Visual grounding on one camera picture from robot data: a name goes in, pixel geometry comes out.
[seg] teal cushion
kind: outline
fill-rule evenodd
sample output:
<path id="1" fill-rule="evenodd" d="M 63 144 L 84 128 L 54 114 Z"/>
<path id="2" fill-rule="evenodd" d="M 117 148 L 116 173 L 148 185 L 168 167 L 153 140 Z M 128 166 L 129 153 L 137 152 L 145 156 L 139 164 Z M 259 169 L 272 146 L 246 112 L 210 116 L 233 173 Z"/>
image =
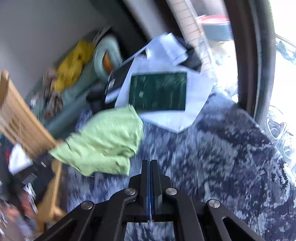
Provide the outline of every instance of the teal cushion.
<path id="1" fill-rule="evenodd" d="M 44 109 L 45 109 L 45 101 L 42 97 L 40 97 L 31 111 L 37 117 L 37 119 L 44 125 L 46 123 L 46 119 L 44 118 Z"/>
<path id="2" fill-rule="evenodd" d="M 100 81 L 107 83 L 109 74 L 106 73 L 103 66 L 103 57 L 108 52 L 113 68 L 118 68 L 122 63 L 119 45 L 116 38 L 112 35 L 107 35 L 98 43 L 94 52 L 94 68 Z"/>
<path id="3" fill-rule="evenodd" d="M 72 104 L 78 96 L 80 96 L 85 90 L 90 88 L 98 80 L 98 76 L 94 70 L 94 62 L 91 61 L 84 66 L 77 82 L 73 86 L 66 88 L 63 91 L 62 99 L 64 108 L 67 105 Z"/>
<path id="4" fill-rule="evenodd" d="M 81 110 L 89 108 L 85 101 L 89 89 L 83 92 L 76 100 L 69 106 L 58 113 L 54 118 L 48 121 L 44 127 L 55 139 L 63 139 L 69 136 L 71 132 L 75 131 L 77 118 L 80 116 Z"/>

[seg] metal screw head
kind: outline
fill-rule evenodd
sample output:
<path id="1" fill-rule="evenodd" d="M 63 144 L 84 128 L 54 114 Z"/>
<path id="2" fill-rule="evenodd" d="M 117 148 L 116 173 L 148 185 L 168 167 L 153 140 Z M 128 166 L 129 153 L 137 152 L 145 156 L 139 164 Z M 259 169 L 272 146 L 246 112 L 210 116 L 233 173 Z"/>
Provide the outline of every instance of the metal screw head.
<path id="1" fill-rule="evenodd" d="M 91 201 L 84 201 L 83 203 L 81 203 L 81 208 L 84 210 L 89 210 L 91 209 L 93 206 Z"/>
<path id="2" fill-rule="evenodd" d="M 176 195 L 177 194 L 177 190 L 175 188 L 168 188 L 165 192 L 167 195 Z"/>
<path id="3" fill-rule="evenodd" d="M 134 188 L 126 188 L 126 189 L 124 189 L 124 193 L 128 196 L 131 196 L 136 193 L 136 190 Z"/>
<path id="4" fill-rule="evenodd" d="M 209 202 L 208 202 L 209 206 L 210 207 L 213 207 L 213 208 L 218 208 L 220 207 L 220 202 L 216 199 L 211 199 Z"/>

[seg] white wall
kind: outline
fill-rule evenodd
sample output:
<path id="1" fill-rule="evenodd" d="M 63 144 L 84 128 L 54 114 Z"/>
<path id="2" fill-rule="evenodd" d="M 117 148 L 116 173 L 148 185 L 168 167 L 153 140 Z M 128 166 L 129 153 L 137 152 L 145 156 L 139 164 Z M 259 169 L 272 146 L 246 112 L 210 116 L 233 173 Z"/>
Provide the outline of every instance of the white wall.
<path id="1" fill-rule="evenodd" d="M 169 31 L 154 0 L 123 1 L 145 32 L 148 39 L 153 39 L 154 37 Z"/>
<path id="2" fill-rule="evenodd" d="M 205 7 L 208 10 L 208 15 L 228 15 L 226 6 L 223 0 L 203 0 Z"/>
<path id="3" fill-rule="evenodd" d="M 25 97 L 46 67 L 103 25 L 87 0 L 0 0 L 0 69 Z"/>
<path id="4" fill-rule="evenodd" d="M 279 36 L 296 43 L 294 0 L 270 0 L 274 30 Z"/>

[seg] green towel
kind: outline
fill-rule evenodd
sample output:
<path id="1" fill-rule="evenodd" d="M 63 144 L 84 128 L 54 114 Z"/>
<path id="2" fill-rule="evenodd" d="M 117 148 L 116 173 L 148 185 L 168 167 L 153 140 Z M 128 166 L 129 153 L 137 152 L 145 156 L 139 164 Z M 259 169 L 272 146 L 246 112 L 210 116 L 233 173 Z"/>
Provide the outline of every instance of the green towel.
<path id="1" fill-rule="evenodd" d="M 185 110 L 186 72 L 131 77 L 128 102 L 136 110 Z"/>
<path id="2" fill-rule="evenodd" d="M 143 123 L 133 106 L 105 110 L 49 153 L 85 176 L 93 172 L 128 175 L 129 158 L 137 153 L 142 132 Z"/>

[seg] wooden chair back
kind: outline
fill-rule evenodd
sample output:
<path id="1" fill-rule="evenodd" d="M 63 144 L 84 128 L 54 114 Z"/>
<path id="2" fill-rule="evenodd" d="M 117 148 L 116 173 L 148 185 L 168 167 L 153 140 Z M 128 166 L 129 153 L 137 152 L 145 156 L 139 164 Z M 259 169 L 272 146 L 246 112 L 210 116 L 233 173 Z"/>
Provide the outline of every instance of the wooden chair back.
<path id="1" fill-rule="evenodd" d="M 16 90 L 6 70 L 0 77 L 0 133 L 12 144 L 20 143 L 31 158 L 57 145 Z"/>

